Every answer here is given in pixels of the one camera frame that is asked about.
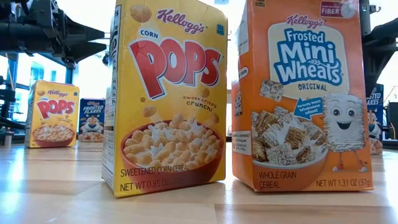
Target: wooden floor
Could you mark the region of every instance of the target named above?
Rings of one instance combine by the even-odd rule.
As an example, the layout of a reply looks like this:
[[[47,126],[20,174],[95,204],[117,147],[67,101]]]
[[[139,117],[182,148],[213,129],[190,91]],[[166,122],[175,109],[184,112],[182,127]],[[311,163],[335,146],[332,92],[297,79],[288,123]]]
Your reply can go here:
[[[398,223],[398,152],[373,156],[375,190],[259,194],[231,173],[215,184],[115,199],[101,145],[0,149],[0,223]]]

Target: yellow cereal box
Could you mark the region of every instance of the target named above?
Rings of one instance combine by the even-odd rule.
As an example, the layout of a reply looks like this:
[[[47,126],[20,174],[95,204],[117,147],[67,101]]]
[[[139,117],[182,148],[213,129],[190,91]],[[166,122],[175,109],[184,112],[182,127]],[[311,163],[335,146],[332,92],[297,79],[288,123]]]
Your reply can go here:
[[[225,177],[227,20],[195,0],[118,0],[102,177],[116,197]]]
[[[233,173],[257,191],[372,190],[358,0],[247,0]]]
[[[25,146],[74,146],[78,102],[78,87],[37,80],[29,93]]]

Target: cereal bowl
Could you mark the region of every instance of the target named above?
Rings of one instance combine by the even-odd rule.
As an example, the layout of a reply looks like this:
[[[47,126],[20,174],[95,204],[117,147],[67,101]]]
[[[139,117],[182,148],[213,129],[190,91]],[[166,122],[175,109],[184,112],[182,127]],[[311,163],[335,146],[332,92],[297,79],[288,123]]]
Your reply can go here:
[[[170,122],[171,122],[171,120],[164,121],[164,123],[166,123],[166,124],[170,124]],[[209,182],[211,180],[211,178],[214,176],[214,174],[220,164],[221,158],[223,157],[224,139],[222,139],[220,137],[221,135],[219,133],[217,133],[214,129],[206,127],[206,126],[202,125],[201,123],[197,123],[197,125],[203,126],[204,129],[206,130],[206,132],[208,130],[211,130],[212,135],[216,137],[216,139],[214,139],[214,140],[218,141],[220,143],[220,148],[218,149],[218,152],[215,154],[214,158],[211,161],[206,162],[205,164],[203,164],[201,166],[195,167],[193,169],[185,169],[186,167],[188,167],[187,164],[192,162],[192,160],[189,160],[186,164],[170,164],[169,166],[161,165],[161,166],[157,166],[157,167],[151,167],[151,166],[140,165],[138,162],[134,163],[129,158],[127,158],[125,150],[124,150],[124,148],[126,147],[126,141],[128,139],[131,139],[133,134],[136,131],[148,130],[149,127],[155,126],[155,125],[156,124],[154,124],[154,123],[147,124],[145,126],[142,126],[140,128],[137,128],[137,129],[131,131],[127,136],[124,137],[124,139],[121,143],[121,157],[122,157],[122,161],[123,161],[123,165],[124,165],[125,169],[146,168],[147,170],[151,170],[150,172],[152,172],[151,175],[129,176],[131,182],[150,183],[150,186],[147,186],[146,188],[141,189],[142,193],[174,189],[177,187],[186,187],[189,185],[198,185],[198,184],[204,184],[204,183]],[[170,153],[169,157],[167,157],[166,159],[172,159],[171,158],[172,154],[173,153]],[[175,157],[174,160],[177,160],[177,159],[181,158],[182,156],[183,155],[181,155],[179,157]]]
[[[62,126],[42,126],[33,131],[33,138],[40,147],[66,147],[75,138],[74,130]]]
[[[303,190],[308,187],[315,179],[319,176],[325,165],[326,156],[328,154],[328,149],[324,148],[322,152],[312,161],[305,162],[302,164],[292,164],[292,165],[278,165],[271,164],[270,162],[259,162],[253,161],[254,170],[256,172],[268,173],[272,175],[283,174],[291,175],[295,178],[277,178],[276,176],[268,176],[268,180],[277,180],[280,188],[269,188],[262,189],[261,179],[256,179],[255,186],[260,187],[261,191],[297,191]]]

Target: cereal box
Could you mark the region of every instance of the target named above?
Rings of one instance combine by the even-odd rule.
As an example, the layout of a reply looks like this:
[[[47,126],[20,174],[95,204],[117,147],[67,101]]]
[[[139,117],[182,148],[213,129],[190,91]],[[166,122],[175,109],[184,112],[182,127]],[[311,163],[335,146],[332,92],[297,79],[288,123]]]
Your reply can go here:
[[[79,141],[103,142],[105,99],[82,98],[79,117]]]
[[[78,87],[37,80],[29,93],[25,146],[74,146],[78,107]]]
[[[116,197],[225,177],[224,14],[196,0],[118,0],[102,177]]]
[[[358,0],[247,0],[233,174],[256,191],[372,190]]]

